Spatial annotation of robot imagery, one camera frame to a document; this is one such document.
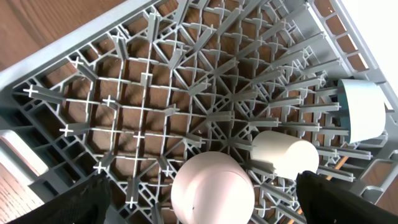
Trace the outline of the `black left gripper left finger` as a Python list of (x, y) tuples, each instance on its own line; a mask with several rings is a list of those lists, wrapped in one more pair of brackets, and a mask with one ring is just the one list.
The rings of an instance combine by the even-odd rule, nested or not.
[(110, 204), (111, 187), (102, 172), (8, 224), (99, 224)]

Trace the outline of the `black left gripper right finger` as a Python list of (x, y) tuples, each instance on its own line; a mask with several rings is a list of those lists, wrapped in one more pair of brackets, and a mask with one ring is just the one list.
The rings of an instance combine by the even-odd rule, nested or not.
[(394, 215), (311, 171), (297, 175), (298, 202), (308, 224), (397, 224)]

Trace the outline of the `cream plastic cup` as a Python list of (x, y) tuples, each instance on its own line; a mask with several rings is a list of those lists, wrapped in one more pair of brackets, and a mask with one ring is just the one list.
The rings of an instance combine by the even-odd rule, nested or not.
[(263, 131), (252, 140), (251, 159), (270, 165), (279, 177), (295, 180), (304, 171), (316, 172), (319, 154), (303, 139), (275, 131)]

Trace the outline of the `light blue bowl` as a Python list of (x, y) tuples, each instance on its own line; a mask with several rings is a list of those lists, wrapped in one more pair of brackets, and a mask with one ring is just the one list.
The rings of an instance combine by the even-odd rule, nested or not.
[(338, 102), (346, 113), (341, 126), (349, 131), (347, 143), (352, 144), (380, 136), (386, 125), (386, 109), (382, 90), (369, 80), (341, 79)]

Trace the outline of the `pink bowl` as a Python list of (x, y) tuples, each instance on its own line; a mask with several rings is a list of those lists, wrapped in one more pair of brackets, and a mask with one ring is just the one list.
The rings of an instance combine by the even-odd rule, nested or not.
[(184, 163), (170, 196), (182, 223), (247, 224), (255, 204), (247, 173), (231, 156), (216, 151), (197, 154)]

